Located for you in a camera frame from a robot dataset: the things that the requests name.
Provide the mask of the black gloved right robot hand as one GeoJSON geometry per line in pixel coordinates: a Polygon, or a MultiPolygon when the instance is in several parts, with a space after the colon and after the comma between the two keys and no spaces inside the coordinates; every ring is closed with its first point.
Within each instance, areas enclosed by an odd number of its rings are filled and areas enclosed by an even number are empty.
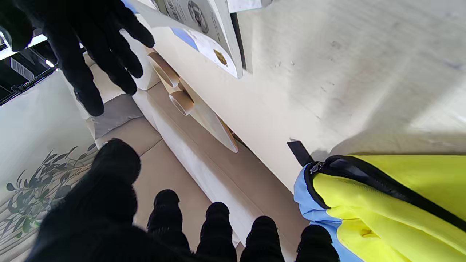
{"type": "Polygon", "coordinates": [[[121,0],[2,0],[1,32],[15,52],[25,49],[40,29],[57,58],[77,100],[97,117],[104,104],[80,46],[113,84],[126,94],[137,91],[134,78],[143,67],[120,30],[148,48],[153,35],[121,0]]]}

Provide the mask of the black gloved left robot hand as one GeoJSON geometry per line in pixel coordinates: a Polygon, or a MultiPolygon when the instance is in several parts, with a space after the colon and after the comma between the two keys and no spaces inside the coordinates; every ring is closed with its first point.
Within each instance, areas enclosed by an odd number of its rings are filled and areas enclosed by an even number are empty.
{"type": "Polygon", "coordinates": [[[90,170],[42,220],[27,262],[283,262],[275,221],[260,216],[237,255],[229,209],[214,202],[205,211],[196,251],[182,230],[175,191],[160,191],[147,229],[133,224],[133,188],[141,170],[135,150],[110,139],[90,170]]]}

